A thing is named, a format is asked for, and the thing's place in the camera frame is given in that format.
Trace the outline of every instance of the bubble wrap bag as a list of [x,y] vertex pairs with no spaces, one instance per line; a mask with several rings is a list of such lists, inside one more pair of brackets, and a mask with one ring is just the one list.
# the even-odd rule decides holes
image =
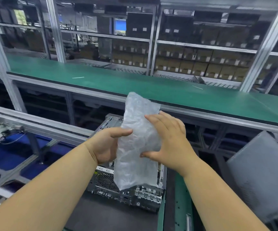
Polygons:
[[130,92],[126,99],[122,128],[132,128],[133,133],[118,140],[117,158],[114,164],[114,182],[120,190],[132,186],[157,185],[158,163],[140,158],[144,151],[159,151],[160,137],[144,115],[158,114],[160,104]]

